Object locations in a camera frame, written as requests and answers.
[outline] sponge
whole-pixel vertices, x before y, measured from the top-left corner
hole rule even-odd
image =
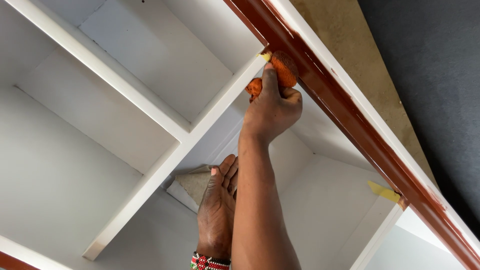
[[[293,59],[286,53],[278,50],[272,54],[270,62],[273,67],[276,69],[276,77],[278,81],[278,86],[281,87],[293,87],[297,84],[297,77],[299,76],[299,71]],[[250,103],[254,101],[262,91],[262,79],[255,78],[253,79],[245,91],[251,95]]]

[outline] hand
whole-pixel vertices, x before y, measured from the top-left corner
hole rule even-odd
[[[278,88],[276,70],[265,65],[262,92],[245,113],[241,136],[254,137],[269,144],[301,116],[302,96],[293,88]]]
[[[230,259],[232,255],[238,167],[238,157],[229,155],[220,166],[212,168],[212,177],[197,215],[197,253],[201,255],[217,259]]]

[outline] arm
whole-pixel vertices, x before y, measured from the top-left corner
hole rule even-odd
[[[300,269],[283,221],[268,145],[301,115],[300,92],[281,89],[272,64],[245,114],[239,138],[239,176],[233,226],[233,269]]]

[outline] wooden beam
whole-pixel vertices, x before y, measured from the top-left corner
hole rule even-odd
[[[271,51],[288,53],[299,83],[456,258],[480,269],[480,242],[288,0],[224,0]]]

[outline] orange sponge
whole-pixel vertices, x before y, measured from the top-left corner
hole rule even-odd
[[[276,69],[276,76],[278,80],[278,86],[293,87],[297,84],[297,77],[299,75],[297,66],[293,59],[286,53],[278,50],[270,59],[273,67]],[[254,101],[262,91],[262,79],[253,79],[245,90],[252,96],[250,103]]]

